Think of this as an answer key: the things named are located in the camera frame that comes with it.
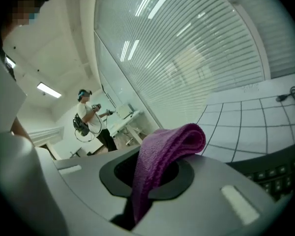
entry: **white shirt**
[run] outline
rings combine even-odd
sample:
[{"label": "white shirt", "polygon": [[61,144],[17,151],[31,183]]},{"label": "white shirt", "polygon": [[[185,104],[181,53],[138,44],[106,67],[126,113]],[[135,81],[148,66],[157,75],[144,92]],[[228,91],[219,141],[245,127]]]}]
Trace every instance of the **white shirt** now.
[{"label": "white shirt", "polygon": [[[93,111],[93,109],[88,105],[83,103],[78,104],[78,115],[81,119],[91,111]],[[88,128],[90,132],[92,132],[96,137],[103,129],[107,129],[105,123],[103,122],[101,117],[98,116],[97,113],[95,113],[93,118],[88,121]]]}]

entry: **gray machine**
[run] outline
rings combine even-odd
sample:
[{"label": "gray machine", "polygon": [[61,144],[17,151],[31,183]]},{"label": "gray machine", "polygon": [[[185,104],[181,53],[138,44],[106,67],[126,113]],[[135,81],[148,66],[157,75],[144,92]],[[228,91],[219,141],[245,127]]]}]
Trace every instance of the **gray machine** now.
[{"label": "gray machine", "polygon": [[[132,230],[111,220],[122,214],[127,199],[112,195],[100,180],[108,162],[140,147],[82,158],[53,161],[25,138],[0,133],[0,191],[29,226],[43,235],[258,235],[288,197],[274,203],[256,183],[228,165],[199,155],[184,158],[194,171],[191,185],[178,197],[154,201]],[[245,223],[239,203],[222,193],[234,186],[258,218]]]}]

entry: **person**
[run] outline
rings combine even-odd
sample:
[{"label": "person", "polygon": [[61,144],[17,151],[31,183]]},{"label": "person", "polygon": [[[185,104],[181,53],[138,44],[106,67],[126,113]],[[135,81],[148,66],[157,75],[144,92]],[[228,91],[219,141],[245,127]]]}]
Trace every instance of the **person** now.
[{"label": "person", "polygon": [[[16,27],[28,25],[32,22],[45,1],[48,0],[1,1],[1,3],[3,3],[0,4],[0,59],[2,63],[4,63],[5,60],[5,53],[2,49],[4,40]],[[8,64],[5,64],[5,68],[15,80],[13,69]],[[12,124],[11,131],[14,135],[23,136],[31,141],[28,133],[22,127],[17,117]]]},{"label": "person", "polygon": [[90,91],[82,89],[79,91],[78,97],[78,115],[84,123],[88,124],[88,128],[91,133],[97,137],[97,139],[108,149],[108,151],[117,150],[114,139],[110,136],[110,133],[101,119],[104,116],[110,115],[109,112],[98,115],[97,112],[100,109],[100,105],[96,105],[95,108],[91,108],[86,103],[89,102]]}]

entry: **ceiling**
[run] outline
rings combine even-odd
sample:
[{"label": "ceiling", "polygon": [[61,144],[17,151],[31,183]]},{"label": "ceiling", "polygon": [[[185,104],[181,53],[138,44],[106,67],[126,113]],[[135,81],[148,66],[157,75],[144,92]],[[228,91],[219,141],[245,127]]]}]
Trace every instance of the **ceiling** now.
[{"label": "ceiling", "polygon": [[56,98],[38,90],[43,82],[65,97],[92,76],[80,20],[80,0],[50,0],[32,25],[15,29],[3,44],[15,61],[18,85],[33,105],[51,108]]}]

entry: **black keyboard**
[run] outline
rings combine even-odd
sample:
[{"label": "black keyboard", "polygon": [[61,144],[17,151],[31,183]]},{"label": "black keyboard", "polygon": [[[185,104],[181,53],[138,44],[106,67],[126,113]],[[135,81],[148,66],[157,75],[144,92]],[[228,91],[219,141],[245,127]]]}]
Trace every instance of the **black keyboard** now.
[{"label": "black keyboard", "polygon": [[273,154],[228,165],[259,184],[276,201],[295,188],[295,145]]}]

